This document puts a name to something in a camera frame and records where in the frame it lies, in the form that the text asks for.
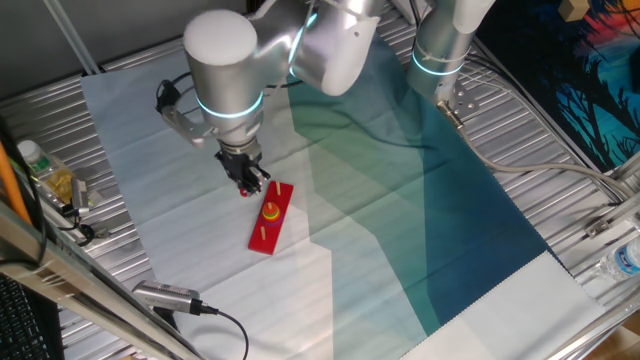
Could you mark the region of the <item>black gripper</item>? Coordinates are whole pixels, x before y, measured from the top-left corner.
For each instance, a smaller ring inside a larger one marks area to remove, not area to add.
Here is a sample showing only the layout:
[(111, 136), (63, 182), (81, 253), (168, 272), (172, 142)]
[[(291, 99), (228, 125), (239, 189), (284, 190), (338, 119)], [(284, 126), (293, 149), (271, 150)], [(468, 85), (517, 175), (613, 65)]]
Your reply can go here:
[(258, 194), (261, 184), (270, 179), (270, 174), (259, 169), (262, 155), (248, 155), (246, 153), (231, 154), (218, 151), (215, 158), (223, 166), (226, 175), (237, 185), (241, 194)]

